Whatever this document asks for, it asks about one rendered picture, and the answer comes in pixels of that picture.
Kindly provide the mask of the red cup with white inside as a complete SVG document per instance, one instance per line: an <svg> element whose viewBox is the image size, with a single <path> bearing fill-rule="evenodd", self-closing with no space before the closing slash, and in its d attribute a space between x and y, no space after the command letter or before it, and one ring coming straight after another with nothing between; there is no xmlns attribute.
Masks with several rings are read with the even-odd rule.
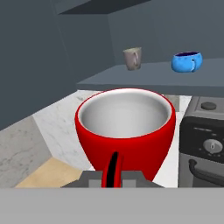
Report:
<svg viewBox="0 0 224 224"><path fill-rule="evenodd" d="M164 162L176 124L172 103L140 88L118 88L87 98L74 117L88 160L103 187L120 187L123 171L152 181Z"/></svg>

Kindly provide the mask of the grey and black oven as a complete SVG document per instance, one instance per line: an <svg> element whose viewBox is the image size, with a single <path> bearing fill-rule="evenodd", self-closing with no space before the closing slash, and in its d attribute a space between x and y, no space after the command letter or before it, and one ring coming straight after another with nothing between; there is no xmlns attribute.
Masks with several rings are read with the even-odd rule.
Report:
<svg viewBox="0 0 224 224"><path fill-rule="evenodd" d="M207 139L221 142L222 151L206 151ZM188 160L195 160L197 169L224 177L224 98L192 97L179 126L178 149L178 187L221 187L194 177Z"/></svg>

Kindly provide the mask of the grey mug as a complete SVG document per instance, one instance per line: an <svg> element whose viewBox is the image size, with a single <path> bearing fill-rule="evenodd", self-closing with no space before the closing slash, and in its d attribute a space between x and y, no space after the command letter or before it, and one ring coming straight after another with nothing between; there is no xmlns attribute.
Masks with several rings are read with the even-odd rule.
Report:
<svg viewBox="0 0 224 224"><path fill-rule="evenodd" d="M133 47L123 51L125 65L128 70L133 71L141 67L142 48Z"/></svg>

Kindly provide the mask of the blue bowl-shaped cup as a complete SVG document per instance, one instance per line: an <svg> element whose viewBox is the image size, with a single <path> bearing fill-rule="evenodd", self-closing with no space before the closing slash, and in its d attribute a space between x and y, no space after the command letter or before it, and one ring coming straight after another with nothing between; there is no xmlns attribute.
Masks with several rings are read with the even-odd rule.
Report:
<svg viewBox="0 0 224 224"><path fill-rule="evenodd" d="M200 52L181 52L171 59L171 69L177 73L194 73L199 70L203 62Z"/></svg>

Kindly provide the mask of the grey oven knob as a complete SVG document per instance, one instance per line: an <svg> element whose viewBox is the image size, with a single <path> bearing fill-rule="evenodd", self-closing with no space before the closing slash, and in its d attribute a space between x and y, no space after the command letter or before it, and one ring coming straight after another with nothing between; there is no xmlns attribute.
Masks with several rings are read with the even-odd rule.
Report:
<svg viewBox="0 0 224 224"><path fill-rule="evenodd" d="M215 139L207 139L203 143L203 147L205 148L206 151L208 151L212 154L219 153L223 149L222 143Z"/></svg>

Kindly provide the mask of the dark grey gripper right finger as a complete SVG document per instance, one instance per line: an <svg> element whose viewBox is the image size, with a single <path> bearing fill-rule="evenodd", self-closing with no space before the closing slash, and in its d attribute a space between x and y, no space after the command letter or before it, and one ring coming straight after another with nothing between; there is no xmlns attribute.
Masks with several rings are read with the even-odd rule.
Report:
<svg viewBox="0 0 224 224"><path fill-rule="evenodd" d="M143 187L159 187L159 185L147 180L140 171L123 171L122 187L143 188Z"/></svg>

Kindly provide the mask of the open grey cabinet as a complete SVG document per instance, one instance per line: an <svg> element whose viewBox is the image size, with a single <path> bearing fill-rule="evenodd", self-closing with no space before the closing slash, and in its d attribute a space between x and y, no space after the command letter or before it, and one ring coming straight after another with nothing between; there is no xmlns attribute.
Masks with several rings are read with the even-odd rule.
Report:
<svg viewBox="0 0 224 224"><path fill-rule="evenodd" d="M140 87L224 97L224 0L52 0L78 89ZM130 71L123 51L141 47ZM177 53L200 52L194 73L172 70Z"/></svg>

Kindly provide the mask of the grey cabinet door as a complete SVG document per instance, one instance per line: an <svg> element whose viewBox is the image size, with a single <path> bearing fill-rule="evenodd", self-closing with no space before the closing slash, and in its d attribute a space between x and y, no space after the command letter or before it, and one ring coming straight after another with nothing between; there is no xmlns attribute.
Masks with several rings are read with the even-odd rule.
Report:
<svg viewBox="0 0 224 224"><path fill-rule="evenodd" d="M0 130L74 91L51 0L0 0Z"/></svg>

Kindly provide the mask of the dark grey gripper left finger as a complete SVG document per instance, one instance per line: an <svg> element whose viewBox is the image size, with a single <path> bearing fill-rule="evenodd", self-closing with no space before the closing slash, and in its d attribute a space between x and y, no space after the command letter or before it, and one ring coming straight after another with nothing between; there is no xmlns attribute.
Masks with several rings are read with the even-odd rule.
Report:
<svg viewBox="0 0 224 224"><path fill-rule="evenodd" d="M80 177L65 185L70 188L101 188L102 172L101 171L84 171Z"/></svg>

